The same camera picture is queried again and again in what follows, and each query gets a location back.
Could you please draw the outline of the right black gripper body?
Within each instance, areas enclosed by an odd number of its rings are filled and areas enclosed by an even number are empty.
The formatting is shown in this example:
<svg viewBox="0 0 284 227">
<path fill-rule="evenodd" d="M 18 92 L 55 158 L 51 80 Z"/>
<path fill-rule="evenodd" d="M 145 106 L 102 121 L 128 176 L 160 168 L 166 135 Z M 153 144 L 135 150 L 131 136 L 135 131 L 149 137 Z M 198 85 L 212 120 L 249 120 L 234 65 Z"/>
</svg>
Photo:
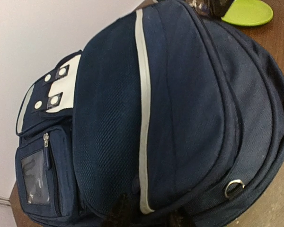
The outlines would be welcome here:
<svg viewBox="0 0 284 227">
<path fill-rule="evenodd" d="M 222 18 L 234 0 L 187 0 L 186 2 L 201 16 Z"/>
</svg>

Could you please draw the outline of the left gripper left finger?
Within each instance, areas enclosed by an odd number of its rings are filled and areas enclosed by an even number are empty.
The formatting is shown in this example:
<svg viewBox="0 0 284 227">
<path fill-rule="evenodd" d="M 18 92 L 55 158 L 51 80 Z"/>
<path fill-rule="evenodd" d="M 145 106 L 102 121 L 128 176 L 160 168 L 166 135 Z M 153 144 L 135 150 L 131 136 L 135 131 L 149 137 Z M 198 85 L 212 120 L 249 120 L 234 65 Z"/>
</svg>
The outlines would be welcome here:
<svg viewBox="0 0 284 227">
<path fill-rule="evenodd" d="M 112 206 L 102 227 L 131 227 L 137 214 L 137 197 L 123 193 Z"/>
</svg>

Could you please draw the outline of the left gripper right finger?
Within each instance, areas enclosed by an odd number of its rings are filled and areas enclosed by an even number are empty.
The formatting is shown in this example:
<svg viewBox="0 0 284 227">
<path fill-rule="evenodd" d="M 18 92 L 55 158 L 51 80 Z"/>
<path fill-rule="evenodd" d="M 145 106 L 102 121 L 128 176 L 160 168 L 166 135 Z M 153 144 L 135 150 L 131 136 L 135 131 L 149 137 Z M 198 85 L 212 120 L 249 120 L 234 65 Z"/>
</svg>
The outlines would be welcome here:
<svg viewBox="0 0 284 227">
<path fill-rule="evenodd" d="M 179 208 L 170 212 L 167 215 L 168 227 L 196 227 L 196 224 L 192 217 L 184 210 Z"/>
</svg>

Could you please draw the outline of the navy blue backpack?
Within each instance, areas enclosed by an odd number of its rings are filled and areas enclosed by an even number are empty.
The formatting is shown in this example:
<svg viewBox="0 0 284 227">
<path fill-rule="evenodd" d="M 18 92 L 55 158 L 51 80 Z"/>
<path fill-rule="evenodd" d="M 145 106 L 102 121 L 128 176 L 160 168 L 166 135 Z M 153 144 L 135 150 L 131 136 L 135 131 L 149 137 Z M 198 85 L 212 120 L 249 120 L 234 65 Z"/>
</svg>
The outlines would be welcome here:
<svg viewBox="0 0 284 227">
<path fill-rule="evenodd" d="M 37 224 L 101 227 L 126 193 L 132 227 L 167 227 L 179 208 L 222 227 L 284 162 L 284 75 L 236 28 L 159 0 L 33 83 L 16 134 L 19 201 Z"/>
</svg>

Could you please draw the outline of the green plate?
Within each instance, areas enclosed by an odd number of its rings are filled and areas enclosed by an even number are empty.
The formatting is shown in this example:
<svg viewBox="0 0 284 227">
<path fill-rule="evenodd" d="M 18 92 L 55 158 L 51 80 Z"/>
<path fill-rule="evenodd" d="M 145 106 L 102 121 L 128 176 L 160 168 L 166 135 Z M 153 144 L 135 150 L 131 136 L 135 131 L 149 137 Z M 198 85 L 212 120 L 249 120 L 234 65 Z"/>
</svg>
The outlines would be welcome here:
<svg viewBox="0 0 284 227">
<path fill-rule="evenodd" d="M 262 0 L 235 0 L 222 20 L 236 26 L 260 26 L 273 16 L 272 8 Z"/>
</svg>

